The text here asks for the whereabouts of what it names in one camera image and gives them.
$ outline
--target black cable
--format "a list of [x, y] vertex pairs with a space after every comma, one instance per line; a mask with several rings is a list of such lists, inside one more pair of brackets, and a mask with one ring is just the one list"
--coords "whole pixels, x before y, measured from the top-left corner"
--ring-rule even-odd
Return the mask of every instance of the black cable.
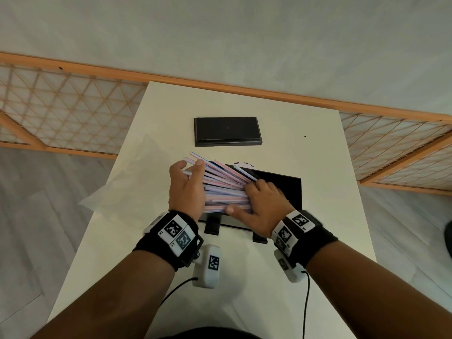
[[174, 288], [173, 290], [171, 290], [171, 292], [163, 299], [163, 301], [162, 301], [162, 303], [161, 303], [160, 305], [162, 305], [163, 302], [165, 302], [166, 299], [167, 299], [168, 297], [170, 297], [171, 294], [172, 294], [173, 292], [175, 292], [176, 290], [178, 290], [178, 289], [179, 289], [181, 286], [183, 286], [185, 283], [190, 282], [190, 281], [197, 281], [197, 280], [198, 280], [198, 277], [192, 277], [192, 278], [187, 279], [186, 281], [183, 281], [180, 285], [178, 285], [176, 288]]
[[308, 271], [302, 271], [302, 273], [305, 273], [308, 276], [308, 291], [306, 293], [305, 313], [303, 315], [303, 336], [302, 336], [302, 339], [305, 339], [306, 309], [308, 308], [308, 297], [309, 297], [309, 289], [311, 287], [311, 279], [309, 278]]

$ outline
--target white table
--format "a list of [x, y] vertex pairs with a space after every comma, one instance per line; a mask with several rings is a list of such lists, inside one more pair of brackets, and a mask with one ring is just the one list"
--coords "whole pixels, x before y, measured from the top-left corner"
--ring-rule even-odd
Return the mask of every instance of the white table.
[[[229, 116], [257, 117], [263, 145], [194, 147], [194, 117]], [[375, 260], [338, 112], [150, 83], [109, 181], [125, 169], [146, 135], [161, 155], [149, 176], [156, 181], [148, 194], [153, 217], [167, 209], [169, 164], [194, 151], [207, 159], [245, 161], [257, 170], [301, 177], [303, 207], [346, 244]], [[146, 221], [140, 227], [93, 215], [49, 319], [133, 249]], [[189, 284], [180, 288], [158, 311], [150, 337], [204, 325], [239, 328], [262, 338], [301, 337], [306, 279], [291, 284], [273, 256], [273, 243], [253, 243], [251, 232], [222, 227], [219, 236], [212, 236], [203, 230], [200, 223], [205, 244], [223, 250], [220, 283], [213, 290]], [[191, 277], [192, 269], [180, 269], [170, 290]], [[315, 283], [306, 331], [307, 338], [353, 338]]]

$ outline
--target white wall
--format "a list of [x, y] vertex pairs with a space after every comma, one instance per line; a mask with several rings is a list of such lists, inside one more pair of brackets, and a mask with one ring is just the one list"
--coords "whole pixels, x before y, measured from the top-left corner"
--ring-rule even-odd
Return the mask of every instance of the white wall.
[[452, 0], [0, 0], [0, 51], [452, 115]]
[[376, 261], [452, 312], [452, 197], [359, 187]]

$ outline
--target black wrist strap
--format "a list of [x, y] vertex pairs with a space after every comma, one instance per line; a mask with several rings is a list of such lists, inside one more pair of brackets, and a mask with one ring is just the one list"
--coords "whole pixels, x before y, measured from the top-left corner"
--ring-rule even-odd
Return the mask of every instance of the black wrist strap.
[[190, 265], [202, 243], [197, 223], [187, 214], [171, 210], [140, 239], [133, 251], [154, 253], [177, 271]]
[[322, 247], [338, 240], [307, 210], [288, 214], [276, 226], [272, 239], [292, 265], [298, 262], [303, 267]]

